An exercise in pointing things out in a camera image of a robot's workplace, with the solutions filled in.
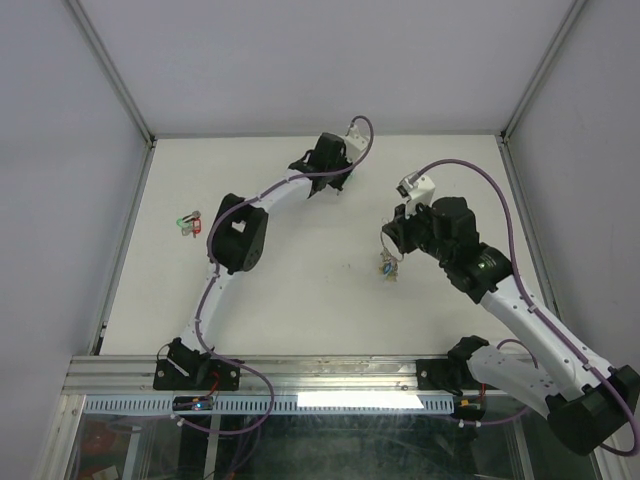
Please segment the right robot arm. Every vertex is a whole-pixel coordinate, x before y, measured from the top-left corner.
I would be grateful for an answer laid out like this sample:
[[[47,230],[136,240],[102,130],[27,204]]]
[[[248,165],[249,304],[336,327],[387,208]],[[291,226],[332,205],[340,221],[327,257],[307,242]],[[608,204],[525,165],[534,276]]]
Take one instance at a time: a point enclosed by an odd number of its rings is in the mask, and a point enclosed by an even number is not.
[[[451,284],[504,324],[537,361],[531,366],[500,353],[478,336],[448,353],[448,378],[496,387],[546,419],[570,451],[587,456],[630,423],[639,400],[639,374],[615,367],[577,339],[545,307],[498,249],[482,242],[462,197],[431,206],[395,207],[382,232],[403,254],[419,250],[438,261]]]

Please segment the silver keyring with keys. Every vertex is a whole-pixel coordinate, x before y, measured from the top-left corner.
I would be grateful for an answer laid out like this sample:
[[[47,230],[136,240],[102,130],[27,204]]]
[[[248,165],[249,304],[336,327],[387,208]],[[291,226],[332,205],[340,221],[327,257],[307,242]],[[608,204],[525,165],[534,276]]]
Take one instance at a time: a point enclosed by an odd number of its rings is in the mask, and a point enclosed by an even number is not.
[[[381,228],[384,224],[390,222],[388,218],[383,218],[381,220]],[[385,281],[388,282],[396,282],[399,274],[399,266],[403,262],[405,254],[404,253],[390,253],[386,250],[380,239],[379,233],[379,241],[381,246],[380,252],[380,262],[378,267],[379,274],[384,278]]]

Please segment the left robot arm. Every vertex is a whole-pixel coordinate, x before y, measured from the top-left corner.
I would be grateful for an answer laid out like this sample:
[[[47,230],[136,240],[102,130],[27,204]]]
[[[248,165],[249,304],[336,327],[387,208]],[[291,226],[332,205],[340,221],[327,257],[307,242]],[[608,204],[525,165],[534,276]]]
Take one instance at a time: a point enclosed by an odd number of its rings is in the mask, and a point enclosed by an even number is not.
[[[240,369],[210,354],[225,297],[261,259],[270,215],[326,187],[340,191],[367,144],[354,127],[346,135],[325,132],[266,191],[253,198],[229,193],[222,199],[206,240],[210,266],[202,296],[182,334],[168,343],[166,356],[156,359],[154,390],[212,394],[239,389]]]

